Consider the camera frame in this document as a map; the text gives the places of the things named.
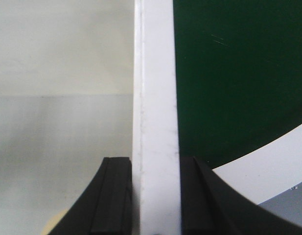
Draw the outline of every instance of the white curved border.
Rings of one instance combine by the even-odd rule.
[[[302,182],[302,124],[214,172],[256,204],[286,191]]]

